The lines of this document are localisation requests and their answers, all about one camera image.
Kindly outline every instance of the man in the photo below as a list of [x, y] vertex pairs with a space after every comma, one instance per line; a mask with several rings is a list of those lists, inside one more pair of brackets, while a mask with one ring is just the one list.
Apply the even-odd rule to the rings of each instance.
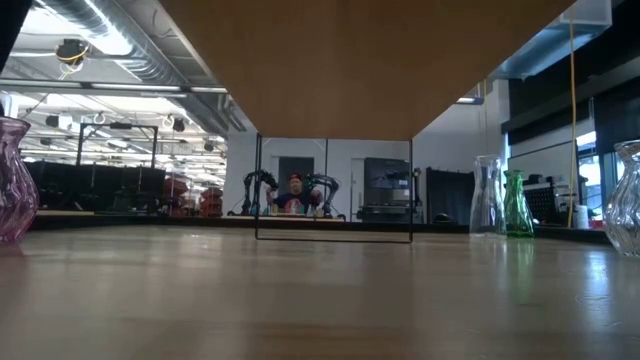
[[[269, 204], [276, 204], [279, 212], [285, 214], [304, 214], [305, 205], [307, 205], [307, 199], [304, 199], [302, 194], [303, 183], [302, 176], [300, 174], [292, 174], [289, 176], [289, 192], [282, 194], [277, 198], [271, 197], [271, 188], [267, 188], [267, 202]], [[322, 201], [322, 194], [318, 190], [311, 191], [311, 206], [318, 206]]]

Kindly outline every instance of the glass vase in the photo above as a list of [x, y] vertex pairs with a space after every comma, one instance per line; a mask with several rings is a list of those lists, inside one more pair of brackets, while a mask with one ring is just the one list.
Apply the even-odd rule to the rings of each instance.
[[472, 237], [504, 238], [506, 231], [500, 191], [499, 156], [486, 155], [476, 158], [475, 183], [469, 234]]
[[504, 197], [504, 213], [507, 223], [507, 237], [533, 238], [533, 219], [524, 197], [522, 171], [507, 170], [507, 193]]
[[604, 230], [618, 253], [640, 257], [640, 140], [615, 145], [624, 173], [609, 198]]
[[20, 241], [38, 208], [38, 192], [18, 145], [29, 123], [0, 117], [0, 243]]

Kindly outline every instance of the ceiling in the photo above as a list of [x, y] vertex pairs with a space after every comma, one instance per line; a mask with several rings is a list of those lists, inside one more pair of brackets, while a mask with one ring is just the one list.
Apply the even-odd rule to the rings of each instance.
[[[185, 83], [217, 84], [197, 54], [190, 48], [175, 25], [157, 1], [118, 1], [127, 14], [144, 31], [151, 41], [169, 59], [172, 66], [183, 76]], [[117, 61], [104, 59], [104, 54], [92, 48], [92, 54], [80, 67], [62, 64], [55, 56], [55, 47], [63, 39], [86, 41], [70, 23], [61, 21], [43, 8], [34, 6], [16, 41], [1, 76], [3, 78], [64, 80], [108, 83], [140, 83], [132, 73]], [[75, 163], [80, 123], [124, 122], [135, 125], [153, 125], [159, 128], [157, 148], [158, 166], [191, 176], [194, 183], [221, 185], [226, 174], [226, 143], [220, 136], [202, 130], [190, 114], [171, 98], [155, 96], [131, 97], [80, 94], [47, 94], [43, 90], [10, 92], [16, 105], [17, 117], [32, 124], [27, 137], [21, 143], [22, 154], [28, 161]], [[59, 117], [60, 125], [47, 126], [49, 115]], [[238, 111], [244, 125], [250, 123]], [[175, 119], [184, 118], [185, 130], [172, 129]], [[83, 144], [84, 163], [117, 166], [149, 166], [152, 137], [149, 130], [114, 130], [103, 127], [99, 131], [89, 128], [85, 136], [92, 133]], [[125, 141], [126, 149], [113, 143]], [[204, 149], [205, 141], [211, 141], [213, 151]]]
[[409, 140], [572, 0], [161, 0], [269, 137]]

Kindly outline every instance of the table surface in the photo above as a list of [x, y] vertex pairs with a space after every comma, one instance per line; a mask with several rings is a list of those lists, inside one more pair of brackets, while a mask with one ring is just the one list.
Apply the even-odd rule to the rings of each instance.
[[638, 359], [640, 261], [557, 240], [29, 233], [0, 249], [0, 359]]

